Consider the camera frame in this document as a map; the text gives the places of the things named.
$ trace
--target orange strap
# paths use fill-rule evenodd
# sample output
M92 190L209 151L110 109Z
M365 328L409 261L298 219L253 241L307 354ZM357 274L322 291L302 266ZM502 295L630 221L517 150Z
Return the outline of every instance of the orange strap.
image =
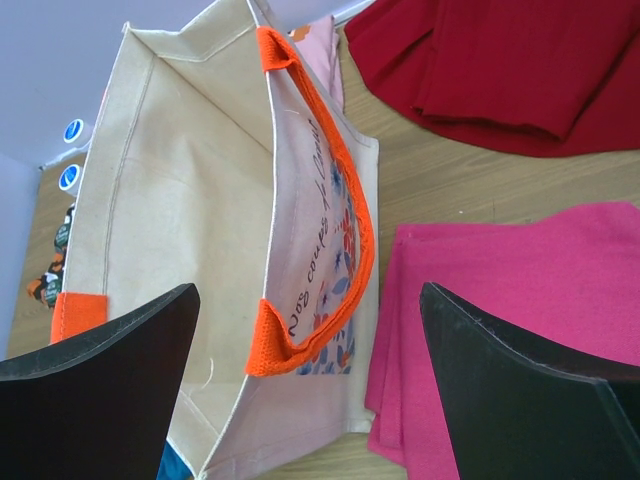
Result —
M107 323L107 297L62 292L56 299L51 325L51 343Z
M304 365L342 329L367 288L375 252L373 226L358 172L333 117L287 40L269 27L259 27L257 35L263 70L286 69L289 72L326 135L331 155L349 187L360 236L360 262L351 288L333 315L300 345L291 342L287 324L274 306L266 299L260 301L246 371L249 375L264 377L287 373Z

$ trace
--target blue label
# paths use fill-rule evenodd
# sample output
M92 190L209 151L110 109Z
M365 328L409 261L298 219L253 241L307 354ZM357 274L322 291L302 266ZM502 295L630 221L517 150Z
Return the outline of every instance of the blue label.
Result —
M74 120L67 126L67 129L64 132L64 138L67 141L73 140L78 133L80 133L80 128L82 127L82 120Z
M78 167L70 165L64 172L62 172L62 175L60 175L60 186L65 188L68 187L73 183L77 175Z

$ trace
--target red cloth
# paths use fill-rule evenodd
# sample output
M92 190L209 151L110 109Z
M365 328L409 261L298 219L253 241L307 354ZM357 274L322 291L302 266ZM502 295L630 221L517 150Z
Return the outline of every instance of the red cloth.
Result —
M377 0L349 50L382 101L440 135L551 157L640 148L639 0Z
M385 281L365 405L369 447L410 479L457 479L420 316L425 282L563 345L640 365L640 210L576 207L539 223L406 225Z

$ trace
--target canvas bag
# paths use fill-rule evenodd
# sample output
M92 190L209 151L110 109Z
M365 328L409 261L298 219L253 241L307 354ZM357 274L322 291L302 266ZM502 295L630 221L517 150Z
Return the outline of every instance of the canvas bag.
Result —
M125 27L54 314L55 341L196 284L169 442L198 478L370 428L378 144L272 23L218 0L178 33Z

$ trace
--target folded pink cloth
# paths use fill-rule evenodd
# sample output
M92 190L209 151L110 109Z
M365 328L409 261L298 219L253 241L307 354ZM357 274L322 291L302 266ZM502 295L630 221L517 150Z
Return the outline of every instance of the folded pink cloth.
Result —
M332 16L321 18L290 33L313 73L340 109L344 107L342 73L338 59L338 42Z
M425 282L558 343L640 365L638 271L640 211L627 203L526 226L399 227L369 372L371 450L409 478L458 478L422 329Z

